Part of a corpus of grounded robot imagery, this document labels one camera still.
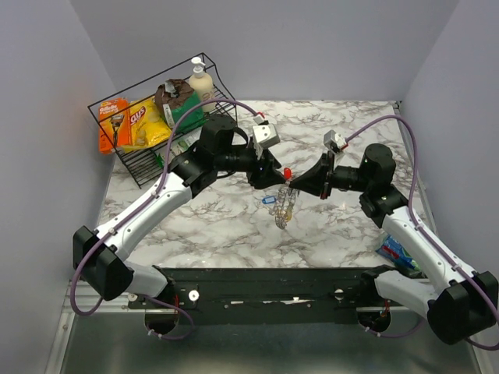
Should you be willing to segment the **orange razor package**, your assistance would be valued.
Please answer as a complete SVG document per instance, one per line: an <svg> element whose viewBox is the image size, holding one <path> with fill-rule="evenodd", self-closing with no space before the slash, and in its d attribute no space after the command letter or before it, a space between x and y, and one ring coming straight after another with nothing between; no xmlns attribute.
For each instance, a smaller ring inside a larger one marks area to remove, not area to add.
<svg viewBox="0 0 499 374"><path fill-rule="evenodd" d="M98 120L98 146L101 153L114 153L131 143L129 102L125 98L103 101L98 110Z"/></svg>

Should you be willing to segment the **white green snack pouch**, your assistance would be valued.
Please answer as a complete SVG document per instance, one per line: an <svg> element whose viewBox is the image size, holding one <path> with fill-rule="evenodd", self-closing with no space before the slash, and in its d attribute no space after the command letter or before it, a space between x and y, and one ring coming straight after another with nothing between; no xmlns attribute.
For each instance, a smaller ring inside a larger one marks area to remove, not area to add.
<svg viewBox="0 0 499 374"><path fill-rule="evenodd" d="M201 128L198 128L173 140L169 149L168 162L171 163L176 156L186 152L200 138L200 133Z"/></svg>

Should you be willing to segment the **blue key tag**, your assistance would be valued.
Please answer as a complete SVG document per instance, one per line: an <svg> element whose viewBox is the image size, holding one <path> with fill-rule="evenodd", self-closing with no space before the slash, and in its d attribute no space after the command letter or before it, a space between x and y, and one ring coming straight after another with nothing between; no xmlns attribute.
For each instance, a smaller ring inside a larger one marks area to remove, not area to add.
<svg viewBox="0 0 499 374"><path fill-rule="evenodd" d="M262 203L265 205L276 203L276 197L275 196L265 196L262 199Z"/></svg>

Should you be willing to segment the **blue green toothbrush pack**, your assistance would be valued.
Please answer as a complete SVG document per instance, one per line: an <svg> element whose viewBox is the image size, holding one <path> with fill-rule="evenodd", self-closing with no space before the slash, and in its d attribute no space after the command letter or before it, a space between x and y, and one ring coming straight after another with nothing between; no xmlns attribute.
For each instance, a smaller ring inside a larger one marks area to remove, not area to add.
<svg viewBox="0 0 499 374"><path fill-rule="evenodd" d="M376 253L389 260L395 268L409 278L421 278L424 274L419 264L413 259L405 248L391 235L387 235Z"/></svg>

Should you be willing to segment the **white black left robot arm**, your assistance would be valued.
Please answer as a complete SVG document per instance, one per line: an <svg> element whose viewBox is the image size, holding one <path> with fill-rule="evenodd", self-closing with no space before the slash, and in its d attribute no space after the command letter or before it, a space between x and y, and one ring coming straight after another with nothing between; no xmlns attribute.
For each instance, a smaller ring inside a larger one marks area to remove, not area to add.
<svg viewBox="0 0 499 374"><path fill-rule="evenodd" d="M279 143L274 125L257 117L251 135L227 115L215 115L185 152L166 163L160 177L139 199L113 220L90 230L82 226L73 236L73 266L105 301L124 292L146 295L163 308L172 301L167 277L155 266L128 260L139 242L174 210L213 184L222 171L244 172L254 189L285 182L281 165L270 152Z"/></svg>

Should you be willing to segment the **green brown bag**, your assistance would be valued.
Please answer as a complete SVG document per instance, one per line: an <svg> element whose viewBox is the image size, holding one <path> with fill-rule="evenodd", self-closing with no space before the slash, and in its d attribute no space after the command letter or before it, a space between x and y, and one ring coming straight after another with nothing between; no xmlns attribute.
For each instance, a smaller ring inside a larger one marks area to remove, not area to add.
<svg viewBox="0 0 499 374"><path fill-rule="evenodd" d="M161 84L154 95L154 103L164 121L164 106L167 104L176 123L190 108L200 103L194 89L183 79L169 79ZM177 128L175 134L185 134L199 128L206 119L202 108L193 111Z"/></svg>

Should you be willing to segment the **cream lotion pump bottle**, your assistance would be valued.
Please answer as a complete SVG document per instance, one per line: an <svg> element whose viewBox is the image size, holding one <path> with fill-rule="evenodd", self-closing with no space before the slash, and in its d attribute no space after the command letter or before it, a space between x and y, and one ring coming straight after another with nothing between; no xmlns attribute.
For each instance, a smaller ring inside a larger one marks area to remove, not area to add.
<svg viewBox="0 0 499 374"><path fill-rule="evenodd" d="M215 98L213 80L206 73L206 64L201 57L193 57L191 63L193 64L193 74L189 77L188 83L194 89L200 101L204 103L203 112L211 112L215 109L216 104L214 102L207 104L207 101Z"/></svg>

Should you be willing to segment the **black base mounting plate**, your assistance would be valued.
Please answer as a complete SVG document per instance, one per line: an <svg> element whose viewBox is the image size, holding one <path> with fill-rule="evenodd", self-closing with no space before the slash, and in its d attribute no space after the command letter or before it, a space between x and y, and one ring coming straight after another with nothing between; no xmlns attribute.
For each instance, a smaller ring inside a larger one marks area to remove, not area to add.
<svg viewBox="0 0 499 374"><path fill-rule="evenodd" d="M388 302L375 290L384 268L174 269L154 267L164 290L156 297L132 288L131 270L97 270L83 279L105 300L136 295L132 310L157 333L177 326L358 322L381 330L390 323Z"/></svg>

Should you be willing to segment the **yellow chips bag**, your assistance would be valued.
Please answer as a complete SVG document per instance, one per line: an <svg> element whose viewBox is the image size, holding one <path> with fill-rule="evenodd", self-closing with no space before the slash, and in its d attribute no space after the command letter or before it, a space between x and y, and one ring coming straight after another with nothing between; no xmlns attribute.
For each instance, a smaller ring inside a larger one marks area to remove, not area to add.
<svg viewBox="0 0 499 374"><path fill-rule="evenodd" d="M154 147L170 138L172 131L162 119L153 98L133 101L129 108L131 143L126 153Z"/></svg>

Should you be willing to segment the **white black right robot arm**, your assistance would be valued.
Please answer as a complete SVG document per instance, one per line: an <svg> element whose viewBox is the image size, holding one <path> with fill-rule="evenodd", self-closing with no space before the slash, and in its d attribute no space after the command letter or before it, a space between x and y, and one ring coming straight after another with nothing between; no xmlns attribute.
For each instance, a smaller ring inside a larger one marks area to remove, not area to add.
<svg viewBox="0 0 499 374"><path fill-rule="evenodd" d="M359 285L367 305L391 299L422 316L435 335L455 344L498 322L498 281L462 262L428 227L393 185L396 163L382 144L369 145L357 168L336 166L334 154L322 154L290 186L326 199L332 189L359 192L362 211L416 261L428 284L384 267Z"/></svg>

